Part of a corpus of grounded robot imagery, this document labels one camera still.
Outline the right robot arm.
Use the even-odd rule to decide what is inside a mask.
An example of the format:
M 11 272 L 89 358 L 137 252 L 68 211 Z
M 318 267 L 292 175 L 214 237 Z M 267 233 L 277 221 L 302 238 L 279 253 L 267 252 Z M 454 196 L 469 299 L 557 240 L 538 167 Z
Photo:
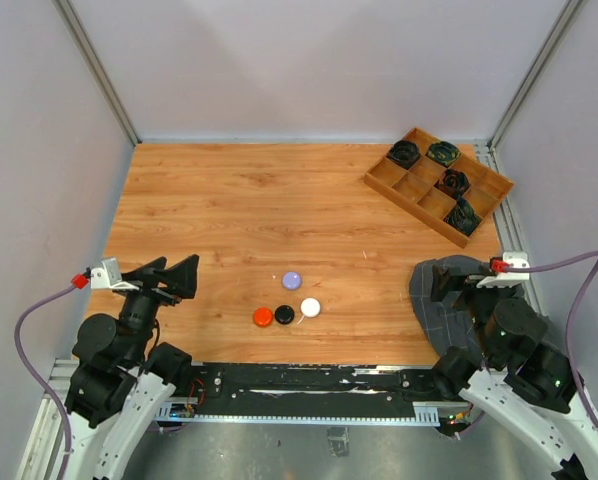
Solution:
M 484 287 L 486 278 L 432 268 L 431 301 L 457 293 L 481 352 L 449 347 L 433 367 L 434 392 L 497 420 L 547 457 L 554 478 L 598 479 L 598 417 L 573 360 L 544 342 L 548 323 L 517 287 Z

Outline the white earbud case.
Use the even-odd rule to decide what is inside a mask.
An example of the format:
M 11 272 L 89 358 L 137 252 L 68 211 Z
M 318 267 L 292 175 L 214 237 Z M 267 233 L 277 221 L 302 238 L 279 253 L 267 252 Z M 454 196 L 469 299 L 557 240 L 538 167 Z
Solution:
M 321 313 L 321 303 L 313 297 L 305 298 L 301 302 L 300 311 L 305 318 L 315 318 Z

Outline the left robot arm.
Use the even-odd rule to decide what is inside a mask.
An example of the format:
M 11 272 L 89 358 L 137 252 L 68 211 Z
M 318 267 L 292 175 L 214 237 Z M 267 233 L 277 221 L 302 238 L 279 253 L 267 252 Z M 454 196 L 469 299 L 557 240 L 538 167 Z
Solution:
M 104 258 L 74 277 L 81 289 L 124 298 L 116 316 L 98 313 L 80 326 L 72 354 L 78 365 L 63 403 L 68 425 L 60 479 L 120 479 L 162 404 L 193 383 L 192 357 L 166 342 L 149 342 L 161 307 L 192 299 L 199 257 L 174 265 L 165 257 L 123 273 Z

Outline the orange earbud case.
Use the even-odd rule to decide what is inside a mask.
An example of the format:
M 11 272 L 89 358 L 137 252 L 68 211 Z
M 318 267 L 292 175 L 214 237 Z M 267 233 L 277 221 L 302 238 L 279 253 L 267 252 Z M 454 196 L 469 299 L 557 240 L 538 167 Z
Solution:
M 257 308 L 252 315 L 253 323 L 261 328 L 269 327 L 274 321 L 274 312 L 267 307 Z

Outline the black earbud case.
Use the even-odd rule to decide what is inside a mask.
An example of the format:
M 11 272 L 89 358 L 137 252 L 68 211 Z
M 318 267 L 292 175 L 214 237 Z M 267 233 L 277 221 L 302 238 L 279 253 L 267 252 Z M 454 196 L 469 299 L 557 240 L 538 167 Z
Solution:
M 289 325 L 295 319 L 295 310 L 290 305 L 280 305 L 274 311 L 274 319 L 281 325 Z

